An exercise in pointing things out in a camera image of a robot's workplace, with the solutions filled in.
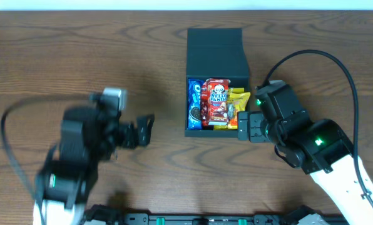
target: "hello panda package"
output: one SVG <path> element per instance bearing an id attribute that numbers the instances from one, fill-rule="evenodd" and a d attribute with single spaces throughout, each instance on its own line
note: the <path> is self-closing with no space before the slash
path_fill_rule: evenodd
<path id="1" fill-rule="evenodd" d="M 230 80 L 210 78 L 206 80 L 208 97 L 208 125 L 226 125 L 227 91 Z"/>

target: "blue wrapper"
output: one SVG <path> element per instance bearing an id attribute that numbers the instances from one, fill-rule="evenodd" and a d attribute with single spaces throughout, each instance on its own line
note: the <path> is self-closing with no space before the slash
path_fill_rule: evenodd
<path id="1" fill-rule="evenodd" d="M 200 119 L 200 90 L 203 81 L 188 79 L 188 129 L 202 129 Z"/>

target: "oreo cookie image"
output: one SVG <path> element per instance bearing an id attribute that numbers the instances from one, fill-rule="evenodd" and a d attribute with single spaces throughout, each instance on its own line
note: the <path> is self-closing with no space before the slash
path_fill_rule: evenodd
<path id="1" fill-rule="evenodd" d="M 200 120 L 200 90 L 203 81 L 198 79 L 188 80 L 188 128 L 189 130 L 202 129 Z"/>

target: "wood grain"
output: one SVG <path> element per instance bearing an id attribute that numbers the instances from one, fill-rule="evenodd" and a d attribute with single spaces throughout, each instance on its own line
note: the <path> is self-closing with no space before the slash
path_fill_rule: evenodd
<path id="1" fill-rule="evenodd" d="M 152 142 L 120 150 L 100 165 L 89 198 L 153 213 L 288 211 L 301 204 L 338 213 L 326 193 L 279 160 L 268 144 L 183 137 L 188 28 L 243 28 L 251 85 L 284 56 L 319 49 L 348 67 L 360 101 L 359 151 L 373 180 L 373 12 L 211 11 L 0 12 L 0 116 L 32 95 L 127 88 L 123 120 L 156 114 Z M 314 119 L 332 118 L 352 134 L 352 97 L 340 69 L 321 56 L 299 56 L 274 79 L 290 83 Z M 59 139 L 65 108 L 30 106 L 10 116 L 15 153 L 33 180 Z M 0 143 L 0 224 L 31 224 L 33 202 L 9 167 Z"/>

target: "open box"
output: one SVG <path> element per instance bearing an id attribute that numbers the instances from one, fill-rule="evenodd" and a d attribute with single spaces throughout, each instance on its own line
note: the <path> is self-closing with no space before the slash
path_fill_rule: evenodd
<path id="1" fill-rule="evenodd" d="M 212 129 L 188 130 L 188 79 L 222 78 L 231 81 L 229 87 L 250 92 L 250 73 L 242 46 L 240 28 L 190 28 L 186 60 L 185 136 L 198 138 L 238 138 L 238 131 Z"/>

